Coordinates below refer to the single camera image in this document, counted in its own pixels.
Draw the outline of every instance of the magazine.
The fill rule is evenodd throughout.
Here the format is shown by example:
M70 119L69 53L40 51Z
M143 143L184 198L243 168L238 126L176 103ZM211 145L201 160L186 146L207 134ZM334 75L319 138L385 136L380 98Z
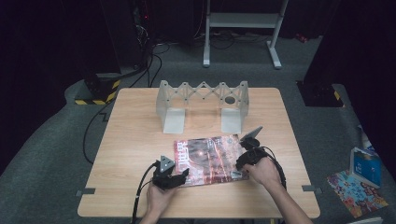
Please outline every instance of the magazine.
M235 167L244 150L237 134L176 140L174 150L176 174L190 168L183 187L248 179L248 173Z
M377 189L352 177L348 170L328 176L327 181L353 217L388 206Z
M361 182L376 189L381 187L381 160L374 151L352 148L349 172Z

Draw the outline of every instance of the wooden table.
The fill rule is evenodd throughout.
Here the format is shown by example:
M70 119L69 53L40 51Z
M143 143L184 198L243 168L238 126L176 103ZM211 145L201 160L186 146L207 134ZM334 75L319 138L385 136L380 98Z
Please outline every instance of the wooden table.
M163 133L155 112L158 89L122 89L99 147L87 189L82 195L78 214L82 217L131 217L134 197L143 173L161 155L174 158L173 143L192 139L228 135L220 128L220 111L216 98L191 101L186 112L183 134ZM271 148L282 165L288 192L309 217L320 214L279 90L249 88L249 111L242 137L263 126L257 136L262 146ZM148 173L146 181L152 178ZM146 212L146 189L143 189L137 215ZM274 201L263 186L252 178L244 181L202 187L181 188L163 217L281 217Z

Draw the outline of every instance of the hand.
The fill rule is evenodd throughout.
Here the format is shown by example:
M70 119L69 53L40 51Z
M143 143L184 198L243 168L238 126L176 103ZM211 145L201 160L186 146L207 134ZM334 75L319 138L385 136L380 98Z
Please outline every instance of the hand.
M281 186L279 172L268 157L262 158L255 165L245 164L244 169L248 171L259 184L264 185L267 190L270 188L278 188L279 185Z
M152 183L148 186L148 210L143 216L141 224L156 223L172 201L177 188L163 190Z

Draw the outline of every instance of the person's right hand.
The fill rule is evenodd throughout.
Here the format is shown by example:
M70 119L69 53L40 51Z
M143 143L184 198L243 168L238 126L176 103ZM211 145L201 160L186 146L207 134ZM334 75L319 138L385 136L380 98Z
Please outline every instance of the person's right hand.
M259 184L264 185L266 189L278 188L281 186L279 172L274 163L268 158L264 157L255 165L245 164L244 169L249 172Z

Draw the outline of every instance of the blue book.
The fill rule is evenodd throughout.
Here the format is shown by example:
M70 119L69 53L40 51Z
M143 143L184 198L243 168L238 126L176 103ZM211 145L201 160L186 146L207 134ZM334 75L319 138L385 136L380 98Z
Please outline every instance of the blue book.
M381 160L372 150L352 148L349 174L376 189L381 187Z

